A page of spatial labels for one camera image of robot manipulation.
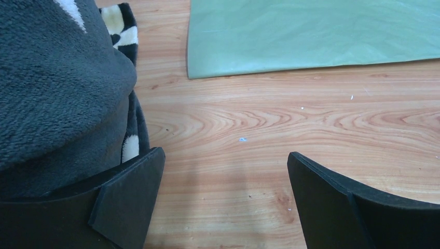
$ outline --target wood grain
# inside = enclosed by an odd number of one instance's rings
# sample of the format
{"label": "wood grain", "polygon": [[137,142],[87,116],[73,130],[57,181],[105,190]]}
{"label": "wood grain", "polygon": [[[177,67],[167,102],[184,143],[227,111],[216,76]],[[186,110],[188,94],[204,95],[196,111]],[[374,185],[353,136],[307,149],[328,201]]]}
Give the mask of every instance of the wood grain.
{"label": "wood grain", "polygon": [[440,203],[440,61],[188,80],[189,0],[129,3],[135,89],[151,143],[167,154],[145,248],[306,248],[291,151]]}

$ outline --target green mat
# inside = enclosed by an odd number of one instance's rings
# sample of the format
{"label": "green mat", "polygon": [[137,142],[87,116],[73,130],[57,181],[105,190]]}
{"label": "green mat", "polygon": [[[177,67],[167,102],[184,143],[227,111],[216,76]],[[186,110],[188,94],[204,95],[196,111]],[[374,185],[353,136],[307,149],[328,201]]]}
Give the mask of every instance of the green mat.
{"label": "green mat", "polygon": [[191,0],[188,77],[440,58],[440,0]]}

